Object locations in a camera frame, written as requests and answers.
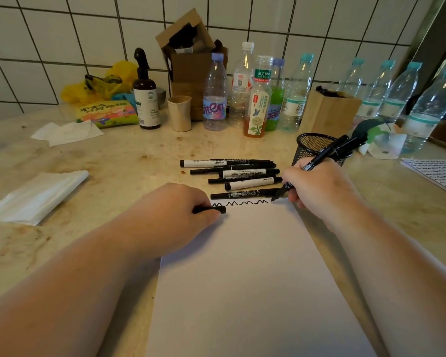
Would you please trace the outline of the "open cardboard box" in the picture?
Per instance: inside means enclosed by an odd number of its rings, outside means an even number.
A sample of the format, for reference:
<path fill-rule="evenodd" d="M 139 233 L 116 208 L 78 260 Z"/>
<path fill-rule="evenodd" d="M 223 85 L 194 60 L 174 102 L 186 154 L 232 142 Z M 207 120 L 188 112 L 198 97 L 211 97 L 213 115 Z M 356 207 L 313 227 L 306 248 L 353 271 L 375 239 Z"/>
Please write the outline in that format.
<path fill-rule="evenodd" d="M 155 37 L 171 81 L 172 95 L 191 97 L 191 120 L 203 119 L 203 89 L 212 63 L 212 53 L 223 54 L 227 66 L 228 48 L 213 41 L 195 8 Z"/>

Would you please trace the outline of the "white cap clear bottle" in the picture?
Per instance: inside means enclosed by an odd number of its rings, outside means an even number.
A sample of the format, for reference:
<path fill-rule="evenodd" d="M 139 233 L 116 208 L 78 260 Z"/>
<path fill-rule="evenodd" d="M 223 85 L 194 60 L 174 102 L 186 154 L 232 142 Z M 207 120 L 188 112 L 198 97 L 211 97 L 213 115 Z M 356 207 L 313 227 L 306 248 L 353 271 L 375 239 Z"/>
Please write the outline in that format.
<path fill-rule="evenodd" d="M 253 51 L 253 42 L 242 42 L 242 51 L 234 67 L 228 97 L 227 116 L 229 125 L 232 127 L 243 127 L 254 74 L 255 59 Z"/>

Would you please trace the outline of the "person's left forearm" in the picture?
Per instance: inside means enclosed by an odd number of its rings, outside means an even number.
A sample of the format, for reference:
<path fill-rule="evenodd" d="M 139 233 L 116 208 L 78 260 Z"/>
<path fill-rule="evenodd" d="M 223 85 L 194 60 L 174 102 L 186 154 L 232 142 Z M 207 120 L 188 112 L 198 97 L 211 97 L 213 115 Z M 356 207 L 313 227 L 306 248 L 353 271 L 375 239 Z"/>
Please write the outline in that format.
<path fill-rule="evenodd" d="M 96 357 L 125 282 L 152 255 L 148 226 L 111 223 L 0 297 L 0 357 Z"/>

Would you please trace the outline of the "black pen cap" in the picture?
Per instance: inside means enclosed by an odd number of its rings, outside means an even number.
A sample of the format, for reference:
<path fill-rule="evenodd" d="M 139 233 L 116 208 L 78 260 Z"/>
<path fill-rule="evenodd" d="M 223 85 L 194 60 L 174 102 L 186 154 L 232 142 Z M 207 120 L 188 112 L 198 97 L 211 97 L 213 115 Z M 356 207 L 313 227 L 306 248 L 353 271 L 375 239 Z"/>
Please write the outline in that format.
<path fill-rule="evenodd" d="M 193 214 L 199 214 L 199 213 L 207 211 L 207 210 L 216 210 L 216 211 L 218 211 L 222 215 L 227 213 L 226 206 L 210 206 L 209 207 L 209 206 L 203 206 L 203 205 L 195 206 L 192 209 L 192 213 Z"/>

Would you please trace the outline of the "white paper sheet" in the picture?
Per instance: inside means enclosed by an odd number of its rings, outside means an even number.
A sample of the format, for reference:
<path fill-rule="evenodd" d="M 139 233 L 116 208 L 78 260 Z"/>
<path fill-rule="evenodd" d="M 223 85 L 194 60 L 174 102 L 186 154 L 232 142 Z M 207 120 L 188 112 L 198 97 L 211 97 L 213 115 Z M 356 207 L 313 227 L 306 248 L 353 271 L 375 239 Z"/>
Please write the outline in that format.
<path fill-rule="evenodd" d="M 287 199 L 236 202 L 161 259 L 145 357 L 377 357 Z"/>

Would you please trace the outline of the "orange tea bottle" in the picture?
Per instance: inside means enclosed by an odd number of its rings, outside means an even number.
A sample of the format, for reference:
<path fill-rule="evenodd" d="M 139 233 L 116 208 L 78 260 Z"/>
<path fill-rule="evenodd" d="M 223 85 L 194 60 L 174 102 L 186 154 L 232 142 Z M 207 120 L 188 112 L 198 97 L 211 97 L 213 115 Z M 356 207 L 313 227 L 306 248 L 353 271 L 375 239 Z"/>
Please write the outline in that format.
<path fill-rule="evenodd" d="M 263 137 L 273 93 L 270 84 L 273 63 L 273 56 L 257 56 L 249 103 L 244 116 L 243 132 L 246 137 Z"/>

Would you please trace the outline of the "black marker pen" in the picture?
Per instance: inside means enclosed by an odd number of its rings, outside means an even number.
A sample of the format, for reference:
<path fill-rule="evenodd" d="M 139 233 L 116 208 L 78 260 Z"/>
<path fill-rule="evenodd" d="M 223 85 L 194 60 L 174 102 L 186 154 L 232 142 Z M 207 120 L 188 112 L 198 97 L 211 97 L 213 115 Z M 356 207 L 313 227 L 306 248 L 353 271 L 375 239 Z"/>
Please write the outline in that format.
<path fill-rule="evenodd" d="M 358 133 L 357 135 L 351 137 L 349 140 L 345 141 L 341 145 L 337 146 L 331 158 L 334 161 L 339 161 L 350 157 L 354 150 L 364 145 L 368 140 L 368 132 Z"/>
<path fill-rule="evenodd" d="M 334 153 L 334 150 L 341 146 L 343 143 L 349 140 L 348 135 L 343 135 L 329 144 L 325 149 L 323 149 L 318 155 L 316 155 L 308 164 L 306 164 L 302 170 L 310 171 L 314 169 L 318 164 L 320 164 L 324 159 L 331 156 Z M 271 198 L 271 202 L 281 198 L 286 192 L 293 189 L 294 186 L 287 182 L 284 184 L 282 188 L 280 188 L 275 195 Z"/>

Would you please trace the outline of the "white tissue paper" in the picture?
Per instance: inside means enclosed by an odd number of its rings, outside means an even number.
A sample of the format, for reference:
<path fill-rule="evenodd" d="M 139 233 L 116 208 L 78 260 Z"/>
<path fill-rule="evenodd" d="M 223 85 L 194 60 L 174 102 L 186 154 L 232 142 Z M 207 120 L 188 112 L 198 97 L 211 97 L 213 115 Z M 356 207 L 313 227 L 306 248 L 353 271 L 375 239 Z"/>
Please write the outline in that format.
<path fill-rule="evenodd" d="M 94 123 L 85 121 L 83 123 L 68 123 L 62 126 L 55 123 L 48 123 L 37 130 L 31 138 L 46 141 L 50 147 L 53 147 L 103 135 L 104 132 L 95 126 Z"/>

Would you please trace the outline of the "colourful tissue packet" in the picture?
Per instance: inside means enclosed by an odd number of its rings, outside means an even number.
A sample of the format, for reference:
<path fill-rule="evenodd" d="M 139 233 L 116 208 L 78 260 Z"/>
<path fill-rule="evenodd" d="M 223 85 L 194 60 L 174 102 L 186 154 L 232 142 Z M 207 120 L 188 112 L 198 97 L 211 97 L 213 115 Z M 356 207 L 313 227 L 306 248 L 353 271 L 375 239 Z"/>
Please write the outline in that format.
<path fill-rule="evenodd" d="M 76 122 L 91 122 L 99 129 L 121 125 L 138 125 L 133 105 L 127 100 L 100 101 L 76 109 Z"/>

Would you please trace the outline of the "brown spray bottle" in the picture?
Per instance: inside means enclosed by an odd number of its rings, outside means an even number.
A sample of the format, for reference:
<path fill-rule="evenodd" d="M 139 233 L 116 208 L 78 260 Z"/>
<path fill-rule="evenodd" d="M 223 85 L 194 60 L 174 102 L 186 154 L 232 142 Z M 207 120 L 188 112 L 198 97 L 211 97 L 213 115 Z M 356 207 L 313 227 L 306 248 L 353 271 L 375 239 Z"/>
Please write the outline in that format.
<path fill-rule="evenodd" d="M 153 130 L 161 126 L 156 83 L 149 77 L 149 64 L 145 51 L 137 47 L 134 52 L 137 62 L 137 79 L 133 82 L 133 94 L 139 125 L 142 129 Z"/>

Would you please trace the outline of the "person's right hand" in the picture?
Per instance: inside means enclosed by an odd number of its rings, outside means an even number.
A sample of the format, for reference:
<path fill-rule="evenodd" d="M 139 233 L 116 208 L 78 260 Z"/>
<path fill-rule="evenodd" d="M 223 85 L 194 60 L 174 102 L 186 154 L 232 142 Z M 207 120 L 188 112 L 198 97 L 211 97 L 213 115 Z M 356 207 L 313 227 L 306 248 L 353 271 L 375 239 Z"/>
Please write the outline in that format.
<path fill-rule="evenodd" d="M 359 194 L 342 167 L 325 159 L 309 171 L 316 183 L 315 210 L 309 210 L 323 222 L 334 225 L 362 204 Z"/>

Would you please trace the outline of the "person's left hand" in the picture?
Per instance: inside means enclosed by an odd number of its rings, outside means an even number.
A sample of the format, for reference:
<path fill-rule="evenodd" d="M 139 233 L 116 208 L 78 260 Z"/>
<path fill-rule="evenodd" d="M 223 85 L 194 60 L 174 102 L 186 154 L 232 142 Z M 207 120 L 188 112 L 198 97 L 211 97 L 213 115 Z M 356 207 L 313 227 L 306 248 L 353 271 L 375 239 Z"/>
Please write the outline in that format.
<path fill-rule="evenodd" d="M 206 229 L 181 226 L 178 185 L 168 183 L 157 188 L 120 216 L 131 247 L 143 258 L 157 258 L 175 252 Z"/>

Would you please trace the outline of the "pile of markers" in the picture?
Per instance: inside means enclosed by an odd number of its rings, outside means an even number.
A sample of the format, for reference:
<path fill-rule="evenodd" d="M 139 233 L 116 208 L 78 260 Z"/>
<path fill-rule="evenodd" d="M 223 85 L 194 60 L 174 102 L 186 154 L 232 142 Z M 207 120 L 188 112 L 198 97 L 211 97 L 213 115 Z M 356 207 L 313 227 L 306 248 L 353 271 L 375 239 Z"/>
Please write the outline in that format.
<path fill-rule="evenodd" d="M 191 176 L 206 178 L 209 186 L 213 189 L 220 187 L 224 192 L 239 192 L 281 182 L 280 169 L 271 160 L 180 160 L 179 165 L 182 169 L 189 169 Z"/>

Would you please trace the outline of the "yellow plastic bag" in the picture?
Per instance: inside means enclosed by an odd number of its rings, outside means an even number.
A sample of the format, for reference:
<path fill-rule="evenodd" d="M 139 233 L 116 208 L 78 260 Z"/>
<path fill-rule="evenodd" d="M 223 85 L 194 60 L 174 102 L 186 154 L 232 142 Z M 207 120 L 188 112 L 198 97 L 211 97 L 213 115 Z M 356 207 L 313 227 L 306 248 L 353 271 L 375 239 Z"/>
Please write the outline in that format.
<path fill-rule="evenodd" d="M 77 84 L 66 85 L 60 98 L 72 105 L 89 105 L 110 101 L 113 96 L 130 94 L 137 79 L 137 66 L 129 61 L 119 61 L 107 70 L 105 77 L 87 74 Z"/>

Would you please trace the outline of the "handwritten paper sheet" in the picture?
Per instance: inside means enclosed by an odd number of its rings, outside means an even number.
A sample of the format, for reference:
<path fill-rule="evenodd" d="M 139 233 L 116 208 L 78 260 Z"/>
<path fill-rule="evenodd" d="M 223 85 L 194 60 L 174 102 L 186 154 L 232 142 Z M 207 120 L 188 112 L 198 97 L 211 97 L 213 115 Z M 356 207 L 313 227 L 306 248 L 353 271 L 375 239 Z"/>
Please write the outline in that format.
<path fill-rule="evenodd" d="M 407 159 L 402 165 L 446 191 L 446 159 Z"/>

